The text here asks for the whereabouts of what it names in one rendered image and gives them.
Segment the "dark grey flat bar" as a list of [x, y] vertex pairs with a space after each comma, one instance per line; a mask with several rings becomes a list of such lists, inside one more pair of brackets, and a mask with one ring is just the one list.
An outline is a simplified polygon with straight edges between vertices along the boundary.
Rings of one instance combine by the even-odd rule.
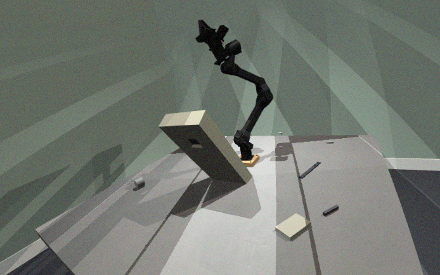
[[320, 164], [320, 162], [316, 162], [312, 167], [310, 167], [307, 171], [305, 171], [305, 173], [303, 173], [299, 178], [303, 179], [304, 177], [306, 177], [319, 164]]

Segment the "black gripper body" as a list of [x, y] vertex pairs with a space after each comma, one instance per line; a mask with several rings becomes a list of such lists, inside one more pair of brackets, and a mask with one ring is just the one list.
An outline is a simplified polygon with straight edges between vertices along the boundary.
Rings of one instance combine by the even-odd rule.
[[220, 48], [221, 46], [223, 46], [222, 42], [218, 42], [217, 40], [215, 40], [213, 38], [213, 34], [216, 34], [215, 31], [208, 31], [206, 30], [205, 32], [202, 32], [198, 37], [196, 37], [197, 42], [205, 42], [208, 44], [208, 46], [210, 47], [210, 51], [215, 51], [216, 49]]

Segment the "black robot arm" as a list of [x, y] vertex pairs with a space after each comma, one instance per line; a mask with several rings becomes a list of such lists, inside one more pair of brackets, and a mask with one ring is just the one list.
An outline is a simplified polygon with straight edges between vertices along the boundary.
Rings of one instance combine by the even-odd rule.
[[[218, 42], [223, 41], [224, 37], [228, 31], [228, 28], [224, 25], [220, 25], [216, 34], [213, 34], [213, 38]], [[252, 132], [256, 122], [259, 119], [261, 112], [272, 102], [273, 94], [270, 91], [269, 87], [265, 83], [265, 80], [255, 75], [251, 72], [248, 72], [242, 68], [240, 68], [236, 63], [234, 63], [235, 55], [238, 53], [242, 53], [242, 47], [238, 40], [234, 40], [229, 42], [225, 49], [223, 46], [213, 51], [213, 55], [216, 58], [215, 65], [221, 65], [221, 71], [224, 74], [235, 75], [241, 79], [247, 80], [256, 85], [256, 105], [252, 110], [248, 120], [246, 121], [243, 129], [240, 131], [237, 130], [234, 135], [234, 143], [240, 147], [241, 151], [241, 160], [242, 161], [251, 161], [254, 157], [252, 155], [252, 150], [254, 145], [250, 143], [250, 133]], [[228, 57], [229, 58], [226, 58]], [[221, 62], [223, 62], [221, 64]]]

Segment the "white cylinder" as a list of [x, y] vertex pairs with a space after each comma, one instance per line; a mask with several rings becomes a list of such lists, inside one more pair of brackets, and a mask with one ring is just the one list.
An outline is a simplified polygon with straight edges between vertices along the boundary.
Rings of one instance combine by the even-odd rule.
[[134, 183], [135, 183], [137, 189], [145, 185], [145, 182], [144, 182], [142, 177], [140, 177], [139, 179], [134, 180]]

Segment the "dark grey rectangular bar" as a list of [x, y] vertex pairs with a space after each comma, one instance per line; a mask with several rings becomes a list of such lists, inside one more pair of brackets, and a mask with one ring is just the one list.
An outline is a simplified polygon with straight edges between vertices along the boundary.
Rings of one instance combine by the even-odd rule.
[[336, 205], [336, 206], [334, 206], [334, 207], [332, 207], [332, 208], [329, 208], [328, 210], [324, 211], [324, 212], [323, 212], [323, 215], [324, 215], [324, 216], [327, 216], [328, 214], [331, 214], [332, 212], [336, 211], [337, 209], [339, 209], [339, 206], [338, 206], [338, 205]]

